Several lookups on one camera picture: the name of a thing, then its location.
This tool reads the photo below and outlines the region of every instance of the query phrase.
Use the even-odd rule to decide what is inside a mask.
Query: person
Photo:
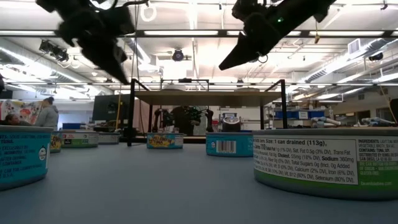
[[[1,125],[13,125],[13,126],[31,126],[27,121],[20,121],[18,116],[15,114],[8,114]]]
[[[52,104],[53,102],[54,98],[52,96],[43,100],[43,109],[37,117],[35,126],[57,130],[59,114],[57,107]]]
[[[178,106],[172,110],[174,117],[174,127],[178,128],[180,133],[184,133],[187,136],[193,136],[193,127],[199,126],[200,119],[191,119],[191,116],[187,113],[188,106]]]

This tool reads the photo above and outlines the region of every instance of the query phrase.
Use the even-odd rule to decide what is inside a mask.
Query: green can label
[[[253,148],[254,168],[264,174],[339,188],[398,189],[398,137],[258,135]]]

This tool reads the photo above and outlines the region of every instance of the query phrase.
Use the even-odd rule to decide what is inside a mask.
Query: barcode
[[[217,141],[216,152],[236,153],[236,141]]]

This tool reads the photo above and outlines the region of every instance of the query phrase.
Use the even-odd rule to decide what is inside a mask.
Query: black metal frame
[[[141,86],[146,91],[150,91],[146,86],[144,86],[139,80],[132,78],[130,82],[130,104],[129,104],[129,119],[127,123],[127,146],[132,145],[132,121],[134,118],[134,102],[136,97],[136,83]],[[149,105],[149,129],[150,132],[151,124],[152,124],[152,110],[153,105]]]
[[[269,91],[273,89],[275,86],[280,84],[280,97],[282,98],[282,120],[284,129],[287,129],[287,107],[286,107],[286,83],[285,80],[279,80],[270,86],[265,91]],[[264,105],[260,106],[260,122],[261,122],[261,129],[264,129]]]
[[[174,81],[178,81],[178,80],[164,80],[163,78],[160,79],[160,89],[162,89],[163,87],[163,82],[165,81],[170,81],[170,82],[174,82]],[[210,90],[210,80],[206,80],[206,79],[193,79],[190,80],[192,82],[198,82],[198,84],[200,84],[200,82],[206,82],[207,83],[207,91]]]
[[[162,89],[162,84],[164,81],[177,81],[177,80],[160,80],[160,89]],[[210,89],[210,82],[209,80],[192,80],[193,82],[207,82],[207,91]],[[136,97],[136,84],[141,86],[143,89],[146,91],[150,91],[146,86],[144,86],[139,80],[132,78],[131,83],[130,83],[130,104],[129,104],[129,117],[128,117],[128,133],[127,133],[127,146],[132,146],[132,122],[134,118],[134,99]],[[282,113],[283,113],[283,123],[284,123],[284,129],[287,129],[287,109],[286,109],[286,85],[285,85],[285,80],[281,79],[274,83],[272,86],[270,86],[268,89],[265,91],[269,91],[273,89],[275,86],[280,84],[281,88],[281,93],[280,97],[282,98]],[[151,132],[152,130],[152,110],[153,110],[153,105],[149,105],[149,124],[148,124],[148,133]],[[264,130],[264,105],[260,105],[260,127],[262,130]]]

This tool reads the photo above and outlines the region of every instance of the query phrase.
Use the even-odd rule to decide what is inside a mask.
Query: robotic arm camera
[[[266,0],[237,0],[232,16],[243,21],[238,43],[219,65],[226,70],[267,55],[280,39],[313,16],[321,22],[336,0],[284,0],[266,7]]]
[[[98,3],[105,0],[94,0]],[[127,57],[117,46],[116,37],[132,34],[136,30],[131,22],[127,6],[144,4],[148,0],[131,1],[116,7],[118,0],[105,10],[95,7],[90,0],[36,0],[47,12],[57,11],[63,22],[58,34],[67,44],[75,46],[73,39],[82,48],[81,53],[123,84],[128,84],[121,63]]]

